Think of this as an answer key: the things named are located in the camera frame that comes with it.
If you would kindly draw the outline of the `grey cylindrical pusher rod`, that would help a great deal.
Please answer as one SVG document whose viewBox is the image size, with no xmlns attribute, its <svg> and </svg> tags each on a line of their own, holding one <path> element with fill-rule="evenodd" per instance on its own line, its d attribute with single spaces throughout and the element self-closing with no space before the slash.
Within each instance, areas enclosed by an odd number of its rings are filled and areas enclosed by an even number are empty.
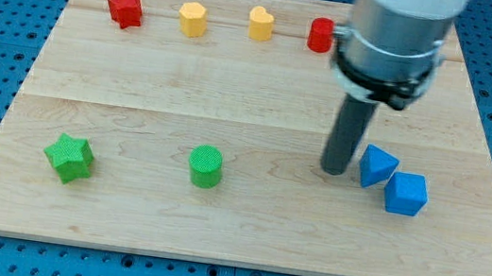
<svg viewBox="0 0 492 276">
<path fill-rule="evenodd" d="M 320 159 L 324 172 L 334 176 L 346 172 L 377 107 L 345 95 Z"/>
</svg>

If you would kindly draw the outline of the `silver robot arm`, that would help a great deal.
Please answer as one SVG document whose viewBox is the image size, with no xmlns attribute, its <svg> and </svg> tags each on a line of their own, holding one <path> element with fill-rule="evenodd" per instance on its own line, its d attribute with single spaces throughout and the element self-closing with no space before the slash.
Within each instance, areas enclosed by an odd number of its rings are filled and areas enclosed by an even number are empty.
<svg viewBox="0 0 492 276">
<path fill-rule="evenodd" d="M 469 1 L 354 0 L 333 29 L 331 69 L 345 98 L 320 159 L 325 172 L 346 172 L 379 105 L 402 111 L 428 91 L 440 49 Z"/>
</svg>

